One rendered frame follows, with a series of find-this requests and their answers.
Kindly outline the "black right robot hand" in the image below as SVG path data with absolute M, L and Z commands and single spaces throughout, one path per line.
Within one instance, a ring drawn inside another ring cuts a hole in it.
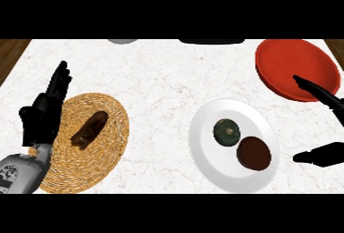
M 339 124 L 344 126 L 344 98 L 336 98 L 327 90 L 298 75 L 293 75 L 292 79 L 298 87 L 329 107 Z M 296 163 L 308 163 L 317 167 L 330 167 L 344 163 L 344 142 L 333 142 L 313 148 L 310 151 L 295 154 L 292 161 Z

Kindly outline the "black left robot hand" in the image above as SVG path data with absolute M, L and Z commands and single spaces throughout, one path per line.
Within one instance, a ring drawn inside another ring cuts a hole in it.
M 45 92 L 38 94 L 34 104 L 23 106 L 19 110 L 25 147 L 51 144 L 54 141 L 69 82 L 68 62 L 62 61 L 51 74 Z

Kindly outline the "white oval plate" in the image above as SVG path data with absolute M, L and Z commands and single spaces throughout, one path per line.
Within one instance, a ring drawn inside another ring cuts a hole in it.
M 228 119 L 237 125 L 239 140 L 255 137 L 267 145 L 271 160 L 262 171 L 246 168 L 239 162 L 239 142 L 228 147 L 217 142 L 214 127 L 221 119 Z M 218 99 L 200 107 L 189 125 L 187 144 L 199 171 L 223 190 L 251 193 L 268 185 L 279 163 L 276 135 L 261 113 L 246 103 Z

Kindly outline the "brown oblong food item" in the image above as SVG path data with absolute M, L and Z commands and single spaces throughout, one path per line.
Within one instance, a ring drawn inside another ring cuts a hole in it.
M 84 150 L 90 143 L 94 141 L 102 128 L 106 125 L 107 113 L 97 111 L 82 124 L 81 129 L 71 137 L 71 145 L 78 146 L 79 150 Z

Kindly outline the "round woven wicker placemat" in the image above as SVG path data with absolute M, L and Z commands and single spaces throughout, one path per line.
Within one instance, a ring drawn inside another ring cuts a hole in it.
M 68 99 L 62 107 L 51 165 L 40 188 L 79 193 L 109 175 L 125 152 L 128 117 L 119 101 L 102 93 Z

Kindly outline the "dark brown round food item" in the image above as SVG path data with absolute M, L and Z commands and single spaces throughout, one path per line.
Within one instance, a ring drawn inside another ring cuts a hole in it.
M 245 168 L 262 171 L 271 162 L 268 146 L 257 137 L 245 137 L 236 148 L 236 157 Z

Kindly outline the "red bowl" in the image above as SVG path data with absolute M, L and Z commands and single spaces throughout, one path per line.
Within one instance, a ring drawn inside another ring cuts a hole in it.
M 282 97 L 299 102 L 316 102 L 292 78 L 298 75 L 332 94 L 341 76 L 336 65 L 324 52 L 302 39 L 265 39 L 255 51 L 255 69 L 267 88 Z

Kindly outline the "grey round object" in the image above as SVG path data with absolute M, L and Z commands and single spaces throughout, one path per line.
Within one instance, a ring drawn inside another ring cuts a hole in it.
M 137 39 L 107 39 L 116 45 L 125 45 L 137 41 Z

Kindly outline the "dark green round squash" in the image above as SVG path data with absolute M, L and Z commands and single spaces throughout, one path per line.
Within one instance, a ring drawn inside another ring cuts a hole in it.
M 214 125 L 214 138 L 224 147 L 236 145 L 240 139 L 240 131 L 239 126 L 230 119 L 223 118 L 217 121 Z

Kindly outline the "black flat object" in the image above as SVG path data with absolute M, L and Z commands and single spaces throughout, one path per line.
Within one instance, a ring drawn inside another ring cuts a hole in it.
M 243 43 L 245 39 L 178 39 L 186 44 L 193 45 L 233 45 Z

